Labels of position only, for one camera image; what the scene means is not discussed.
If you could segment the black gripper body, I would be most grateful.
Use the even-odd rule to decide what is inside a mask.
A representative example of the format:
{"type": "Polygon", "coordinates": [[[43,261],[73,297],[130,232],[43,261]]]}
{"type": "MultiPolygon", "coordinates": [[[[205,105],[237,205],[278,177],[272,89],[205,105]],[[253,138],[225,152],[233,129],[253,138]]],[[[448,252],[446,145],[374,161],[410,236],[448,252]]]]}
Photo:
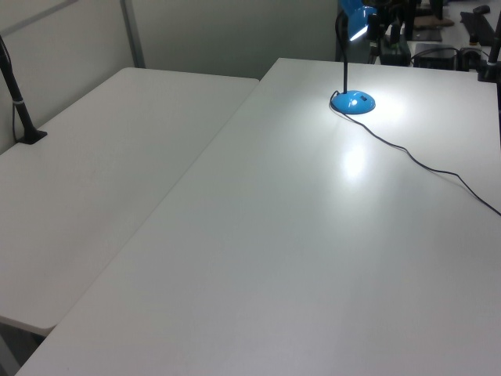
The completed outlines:
{"type": "Polygon", "coordinates": [[[395,19],[405,13],[403,0],[362,0],[362,4],[375,8],[381,18],[395,19]]]}

